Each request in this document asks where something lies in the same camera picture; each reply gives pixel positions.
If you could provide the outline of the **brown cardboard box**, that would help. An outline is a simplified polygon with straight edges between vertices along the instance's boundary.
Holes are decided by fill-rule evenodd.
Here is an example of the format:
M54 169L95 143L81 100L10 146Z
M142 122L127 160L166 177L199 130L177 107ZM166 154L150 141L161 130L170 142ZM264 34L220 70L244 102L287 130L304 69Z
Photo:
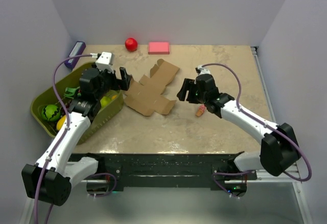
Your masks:
M162 94L179 71L179 67L163 60L151 68L150 76L143 75L139 81L131 80L130 87L125 91L125 104L145 117L154 112L168 115L176 101Z

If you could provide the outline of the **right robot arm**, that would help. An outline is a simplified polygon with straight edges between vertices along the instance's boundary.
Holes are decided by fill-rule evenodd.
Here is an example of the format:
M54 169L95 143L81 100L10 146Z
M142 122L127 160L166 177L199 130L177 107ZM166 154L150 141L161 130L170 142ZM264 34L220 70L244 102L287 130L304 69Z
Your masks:
M279 176L300 158L295 149L295 133L289 124L277 125L264 121L251 111L241 109L234 97L219 92L210 74L184 79L177 98L192 104L203 104L208 112L233 123L260 144L259 151L239 152L220 168L222 173L228 173L235 180L247 171L262 169Z

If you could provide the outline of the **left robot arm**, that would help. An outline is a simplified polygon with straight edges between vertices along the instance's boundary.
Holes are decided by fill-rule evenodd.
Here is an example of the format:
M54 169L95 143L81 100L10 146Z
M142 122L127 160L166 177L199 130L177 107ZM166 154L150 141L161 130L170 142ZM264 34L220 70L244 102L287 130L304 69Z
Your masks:
M124 67L121 78L109 66L99 64L85 69L80 77L80 94L70 103L66 120L58 134L34 165L26 164L22 180L29 198L57 206L63 205L71 190L85 178L101 179L106 167L96 156L84 156L72 166L67 166L74 147L90 127L101 109L100 100L110 91L126 91L132 76Z

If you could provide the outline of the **pink box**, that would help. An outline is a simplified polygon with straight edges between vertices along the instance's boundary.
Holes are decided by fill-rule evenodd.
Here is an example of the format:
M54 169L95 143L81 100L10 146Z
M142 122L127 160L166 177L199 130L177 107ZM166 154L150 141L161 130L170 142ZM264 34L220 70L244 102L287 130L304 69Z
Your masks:
M149 42L148 44L148 54L150 55L168 55L169 53L169 42Z

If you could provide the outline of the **purple box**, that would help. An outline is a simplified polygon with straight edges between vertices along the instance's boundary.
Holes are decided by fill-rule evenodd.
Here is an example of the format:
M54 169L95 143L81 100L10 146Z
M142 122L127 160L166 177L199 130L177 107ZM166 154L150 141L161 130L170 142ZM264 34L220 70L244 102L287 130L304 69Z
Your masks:
M73 70L74 67L76 66L77 62L79 61L79 57L74 58L74 56L81 55L86 48L86 44L83 41L77 41L73 48L71 49L68 58L64 65L69 69Z

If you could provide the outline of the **toy ice cream cone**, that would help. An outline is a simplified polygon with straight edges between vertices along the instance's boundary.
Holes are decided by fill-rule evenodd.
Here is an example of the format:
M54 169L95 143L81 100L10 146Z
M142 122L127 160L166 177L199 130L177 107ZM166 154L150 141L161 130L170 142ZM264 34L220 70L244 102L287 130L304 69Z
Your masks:
M206 107L204 105L200 105L196 111L196 117L202 116L206 111Z

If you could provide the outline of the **red apple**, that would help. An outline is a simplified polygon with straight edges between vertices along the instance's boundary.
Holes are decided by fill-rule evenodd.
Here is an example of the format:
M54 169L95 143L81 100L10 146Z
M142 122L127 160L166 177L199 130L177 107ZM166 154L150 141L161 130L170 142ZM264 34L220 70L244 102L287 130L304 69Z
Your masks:
M127 38L125 40L125 48L127 49L127 51L134 52L137 50L137 47L138 43L134 38Z

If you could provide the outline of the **red dragon fruit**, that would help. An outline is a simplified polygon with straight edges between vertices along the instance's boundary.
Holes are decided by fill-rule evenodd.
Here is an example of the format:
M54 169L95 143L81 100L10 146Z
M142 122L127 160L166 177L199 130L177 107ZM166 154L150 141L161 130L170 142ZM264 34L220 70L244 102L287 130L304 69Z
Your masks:
M74 99L76 97L80 97L80 87L77 88L72 88L72 87L67 87L64 92L64 97L69 98L69 99Z

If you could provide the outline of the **yellow mango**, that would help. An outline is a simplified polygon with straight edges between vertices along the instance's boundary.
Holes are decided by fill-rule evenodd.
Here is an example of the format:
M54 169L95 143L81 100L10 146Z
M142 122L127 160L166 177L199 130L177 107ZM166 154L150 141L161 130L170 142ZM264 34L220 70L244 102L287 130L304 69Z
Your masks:
M57 121L57 124L56 124L56 130L59 131L63 124L66 122L66 115L62 116L58 121Z

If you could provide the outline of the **toy watermelon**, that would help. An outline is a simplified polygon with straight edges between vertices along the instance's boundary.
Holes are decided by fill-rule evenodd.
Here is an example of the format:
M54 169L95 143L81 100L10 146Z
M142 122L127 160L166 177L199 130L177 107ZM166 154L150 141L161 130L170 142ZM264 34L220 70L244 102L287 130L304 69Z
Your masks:
M61 117L61 110L57 105L49 104L41 110L41 117L45 121L56 122Z

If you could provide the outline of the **olive green basket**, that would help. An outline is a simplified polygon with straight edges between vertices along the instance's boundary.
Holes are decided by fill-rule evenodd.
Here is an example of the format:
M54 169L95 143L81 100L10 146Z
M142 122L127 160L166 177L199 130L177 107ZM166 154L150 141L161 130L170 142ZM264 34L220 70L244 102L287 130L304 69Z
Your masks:
M68 105L70 103L70 99L64 97L65 89L67 87L77 88L79 86L79 78L83 71L87 68L90 68L92 65L91 62L87 62L80 67L76 68L70 74L68 74L63 79L56 82L57 91L62 98L62 101ZM94 135L106 122L112 119L115 115L117 115L124 106L124 98L122 91L113 91L110 90L107 94L107 97L111 98L112 96L116 96L111 100L109 104L107 104L104 108L102 108L94 121L91 123L90 127L86 130L86 132L82 135L78 144L84 143L87 139L89 139L92 135ZM30 112L34 119L39 123L39 125L46 131L46 133L54 138L58 131L56 130L55 122L48 122L41 117L41 110L49 104L57 105L61 107L53 88L50 87L43 93L41 93L38 97L36 97L30 106Z

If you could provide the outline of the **black base frame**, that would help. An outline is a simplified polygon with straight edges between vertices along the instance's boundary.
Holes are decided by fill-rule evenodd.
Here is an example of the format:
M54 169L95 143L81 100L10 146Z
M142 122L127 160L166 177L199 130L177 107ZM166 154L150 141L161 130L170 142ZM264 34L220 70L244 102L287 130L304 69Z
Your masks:
M237 175L235 154L95 153L97 176L87 178L89 193L125 188L208 188L242 196L255 172Z

